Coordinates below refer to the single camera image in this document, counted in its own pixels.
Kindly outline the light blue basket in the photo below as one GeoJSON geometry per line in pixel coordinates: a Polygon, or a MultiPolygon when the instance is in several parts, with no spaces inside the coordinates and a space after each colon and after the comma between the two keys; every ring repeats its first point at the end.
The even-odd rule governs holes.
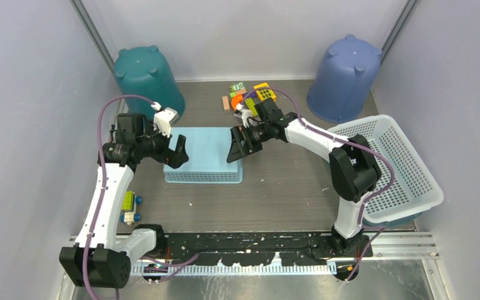
{"type": "Polygon", "coordinates": [[[239,184],[243,180],[242,161],[226,162],[231,133],[228,127],[175,127],[171,144],[186,137],[189,161],[173,169],[164,166],[165,181],[178,184],[239,184]]]}

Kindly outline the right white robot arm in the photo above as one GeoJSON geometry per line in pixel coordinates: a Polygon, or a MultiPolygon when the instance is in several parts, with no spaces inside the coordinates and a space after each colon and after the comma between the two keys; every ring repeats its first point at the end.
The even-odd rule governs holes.
{"type": "Polygon", "coordinates": [[[329,163],[331,181],[339,196],[337,218],[329,243],[339,256],[350,255],[363,234],[363,212],[381,170],[368,140],[330,133],[295,112],[284,114],[273,100],[255,105],[258,120],[250,109],[237,104],[235,114],[242,123],[231,128],[231,147],[226,161],[232,163],[262,150],[271,139],[301,146],[329,163]]]}

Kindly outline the blue plastic bucket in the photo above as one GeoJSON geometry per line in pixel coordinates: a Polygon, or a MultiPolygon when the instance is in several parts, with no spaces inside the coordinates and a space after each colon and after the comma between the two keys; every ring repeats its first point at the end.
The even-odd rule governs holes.
{"type": "Polygon", "coordinates": [[[307,105],[318,118],[331,123],[356,119],[381,67],[383,51],[348,34],[324,53],[307,105]]]}

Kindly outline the teal plastic bucket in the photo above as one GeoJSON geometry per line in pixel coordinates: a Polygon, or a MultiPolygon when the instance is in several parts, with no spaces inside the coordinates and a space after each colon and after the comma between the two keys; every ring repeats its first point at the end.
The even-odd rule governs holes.
{"type": "Polygon", "coordinates": [[[166,57],[157,45],[121,49],[114,77],[122,94],[138,95],[183,116],[186,103],[166,57]]]}

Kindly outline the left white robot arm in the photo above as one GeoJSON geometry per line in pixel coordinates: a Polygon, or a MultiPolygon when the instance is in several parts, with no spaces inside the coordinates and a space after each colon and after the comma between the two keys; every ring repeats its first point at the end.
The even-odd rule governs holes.
{"type": "Polygon", "coordinates": [[[167,239],[158,224],[140,224],[121,242],[116,233],[124,197],[143,159],[174,169],[188,162],[185,136],[178,136],[176,147],[169,148],[177,118],[172,109],[157,112],[153,120],[143,114],[117,116],[109,141],[99,150],[96,187],[84,224],[74,244],[59,253],[59,262],[75,286],[121,289],[138,259],[146,255],[158,259],[166,253],[167,239]]]}

